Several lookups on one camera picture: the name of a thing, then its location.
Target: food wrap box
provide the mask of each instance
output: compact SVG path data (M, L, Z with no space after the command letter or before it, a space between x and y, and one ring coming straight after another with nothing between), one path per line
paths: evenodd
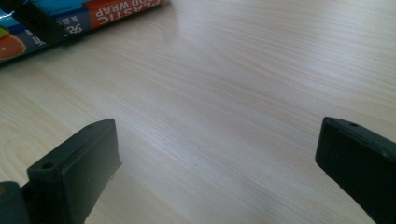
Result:
M168 0L0 0L16 2L18 7L23 7L26 2L49 19L54 25L61 28L62 35L56 39L61 42L75 35L89 32L92 29L107 25L113 21L134 15L137 12L156 7ZM18 20L16 11L6 13L7 6L0 10L0 63L9 59L22 56L38 49L53 44L46 43L43 37L39 38L37 32L29 29L21 20ZM32 12L29 8L24 14ZM39 20L36 15L30 15L27 19L38 30L42 29L40 24L35 24Z

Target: black clamp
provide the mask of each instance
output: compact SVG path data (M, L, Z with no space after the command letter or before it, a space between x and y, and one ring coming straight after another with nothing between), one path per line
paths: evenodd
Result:
M27 169L0 182L1 224L83 224L121 166L114 119L86 126Z
M396 223L396 143L349 121L325 118L316 162L376 223Z

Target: cling wrap box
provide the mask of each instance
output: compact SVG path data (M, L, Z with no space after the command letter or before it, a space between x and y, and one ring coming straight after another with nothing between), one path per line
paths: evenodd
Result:
M67 35L60 41L113 21L156 7L168 0L30 0L50 16ZM0 63L22 56L49 44L0 10Z

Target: table surface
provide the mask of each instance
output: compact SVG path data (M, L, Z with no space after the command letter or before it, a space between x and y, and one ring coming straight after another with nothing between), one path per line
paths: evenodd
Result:
M396 140L396 2L187 1L0 68L0 180L114 118L87 223L373 223L315 163L321 121Z

